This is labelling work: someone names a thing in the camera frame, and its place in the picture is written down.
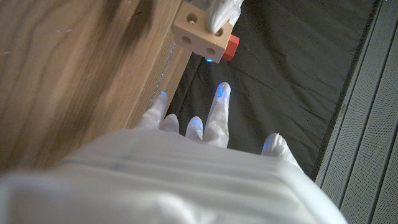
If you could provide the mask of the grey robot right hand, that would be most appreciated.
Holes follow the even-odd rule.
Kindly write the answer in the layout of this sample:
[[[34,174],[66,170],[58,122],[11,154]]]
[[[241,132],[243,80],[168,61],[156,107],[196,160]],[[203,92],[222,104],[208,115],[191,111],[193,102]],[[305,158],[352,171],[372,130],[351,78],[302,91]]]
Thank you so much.
[[[185,135],[161,93],[133,129],[104,135],[43,172],[1,177],[2,223],[344,223],[285,139],[229,149],[231,89]]]

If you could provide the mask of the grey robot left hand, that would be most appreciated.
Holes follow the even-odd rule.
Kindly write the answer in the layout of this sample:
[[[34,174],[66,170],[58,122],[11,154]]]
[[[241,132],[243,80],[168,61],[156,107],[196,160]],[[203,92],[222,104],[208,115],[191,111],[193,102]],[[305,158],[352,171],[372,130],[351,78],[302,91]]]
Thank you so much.
[[[208,12],[207,28],[215,34],[226,23],[235,25],[241,14],[243,0],[187,0],[188,3]]]

